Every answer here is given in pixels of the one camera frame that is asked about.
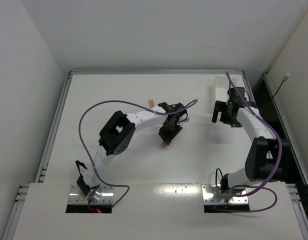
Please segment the wood block four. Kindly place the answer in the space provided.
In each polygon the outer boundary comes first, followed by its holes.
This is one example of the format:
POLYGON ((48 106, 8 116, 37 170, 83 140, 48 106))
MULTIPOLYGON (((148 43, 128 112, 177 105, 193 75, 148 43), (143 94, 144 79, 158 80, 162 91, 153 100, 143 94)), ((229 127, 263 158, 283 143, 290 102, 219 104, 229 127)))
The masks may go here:
POLYGON ((168 144, 167 144, 165 141, 161 144, 161 147, 162 147, 163 149, 165 149, 167 146, 168 146, 168 144))

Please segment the white plastic box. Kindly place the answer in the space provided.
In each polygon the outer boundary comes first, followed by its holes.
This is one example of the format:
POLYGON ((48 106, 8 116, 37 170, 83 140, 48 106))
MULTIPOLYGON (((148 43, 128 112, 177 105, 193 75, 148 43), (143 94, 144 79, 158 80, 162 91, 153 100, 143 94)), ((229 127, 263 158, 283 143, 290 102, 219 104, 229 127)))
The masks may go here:
POLYGON ((211 86, 210 113, 213 114, 216 101, 226 102, 230 82, 225 75, 217 75, 211 86))

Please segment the wood block three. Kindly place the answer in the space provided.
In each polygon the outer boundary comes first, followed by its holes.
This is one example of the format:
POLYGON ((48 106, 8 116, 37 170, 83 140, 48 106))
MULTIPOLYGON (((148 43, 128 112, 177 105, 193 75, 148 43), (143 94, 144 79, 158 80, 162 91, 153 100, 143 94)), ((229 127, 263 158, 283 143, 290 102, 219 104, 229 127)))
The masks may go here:
POLYGON ((150 109, 154 108, 154 107, 155 107, 154 100, 153 100, 153 99, 150 99, 150 100, 148 101, 148 105, 149 105, 149 108, 150 108, 150 109))

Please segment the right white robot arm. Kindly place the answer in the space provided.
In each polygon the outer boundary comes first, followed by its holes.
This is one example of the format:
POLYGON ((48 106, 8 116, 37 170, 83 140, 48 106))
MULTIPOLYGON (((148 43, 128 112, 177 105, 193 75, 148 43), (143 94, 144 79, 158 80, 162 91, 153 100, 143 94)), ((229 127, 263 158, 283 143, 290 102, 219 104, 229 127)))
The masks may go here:
POLYGON ((244 97, 245 89, 231 87, 227 91, 226 102, 217 100, 214 105, 212 123, 220 122, 232 128, 243 128, 251 147, 244 167, 221 177, 220 191, 228 193, 231 188, 244 189, 245 186, 264 182, 274 171, 270 181, 285 181, 288 177, 291 143, 275 133, 259 115, 253 101, 244 97))

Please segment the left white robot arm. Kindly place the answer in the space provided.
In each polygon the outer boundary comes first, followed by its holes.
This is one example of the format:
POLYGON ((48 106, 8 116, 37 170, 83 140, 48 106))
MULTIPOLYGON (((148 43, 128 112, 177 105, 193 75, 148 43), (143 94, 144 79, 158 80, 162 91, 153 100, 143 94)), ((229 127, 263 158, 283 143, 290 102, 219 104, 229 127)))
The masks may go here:
POLYGON ((169 105, 166 102, 134 113, 116 111, 99 132, 98 148, 94 156, 88 153, 91 167, 76 161, 78 168, 85 169, 76 181, 82 194, 87 197, 104 181, 100 180, 112 160, 122 154, 129 146, 133 135, 140 130, 160 125, 158 135, 163 143, 171 144, 172 140, 183 129, 182 118, 187 118, 187 107, 182 103, 169 105))

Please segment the white front cover panel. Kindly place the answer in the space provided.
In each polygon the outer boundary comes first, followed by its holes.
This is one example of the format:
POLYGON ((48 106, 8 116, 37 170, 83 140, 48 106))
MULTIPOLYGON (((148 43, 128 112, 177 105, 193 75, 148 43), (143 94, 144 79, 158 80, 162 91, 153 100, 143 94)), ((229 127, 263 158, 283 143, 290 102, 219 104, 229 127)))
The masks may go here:
POLYGON ((111 213, 66 213, 70 184, 32 183, 16 240, 301 240, 289 193, 272 183, 278 202, 261 191, 253 213, 206 213, 198 184, 131 186, 111 213))

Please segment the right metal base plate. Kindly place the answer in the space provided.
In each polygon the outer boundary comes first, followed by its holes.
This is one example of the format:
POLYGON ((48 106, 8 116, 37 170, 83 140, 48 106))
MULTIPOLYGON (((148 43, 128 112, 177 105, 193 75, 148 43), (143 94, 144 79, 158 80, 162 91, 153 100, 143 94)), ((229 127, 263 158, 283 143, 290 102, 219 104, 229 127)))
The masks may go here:
POLYGON ((202 198, 206 206, 218 205, 247 205, 248 197, 231 196, 228 193, 221 193, 220 184, 202 184, 202 198))

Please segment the metal base plate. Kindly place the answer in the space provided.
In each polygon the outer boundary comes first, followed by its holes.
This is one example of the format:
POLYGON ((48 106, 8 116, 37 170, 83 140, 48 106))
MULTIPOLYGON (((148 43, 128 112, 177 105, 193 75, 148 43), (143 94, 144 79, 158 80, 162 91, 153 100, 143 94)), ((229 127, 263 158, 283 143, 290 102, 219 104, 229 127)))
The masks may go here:
POLYGON ((248 197, 231 196, 228 193, 221 193, 220 184, 202 184, 202 198, 206 206, 218 205, 247 205, 248 197))
POLYGON ((77 185, 71 185, 67 203, 69 205, 112 205, 114 200, 114 188, 100 184, 97 188, 92 189, 87 196, 77 185))

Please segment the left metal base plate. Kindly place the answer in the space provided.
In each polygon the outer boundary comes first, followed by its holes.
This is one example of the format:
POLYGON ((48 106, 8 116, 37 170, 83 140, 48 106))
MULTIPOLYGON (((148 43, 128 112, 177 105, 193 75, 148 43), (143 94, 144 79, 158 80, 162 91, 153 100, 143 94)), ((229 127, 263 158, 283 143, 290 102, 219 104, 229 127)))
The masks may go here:
POLYGON ((114 188, 100 184, 97 188, 92 189, 87 196, 77 185, 71 185, 67 203, 69 205, 112 205, 114 200, 114 188))

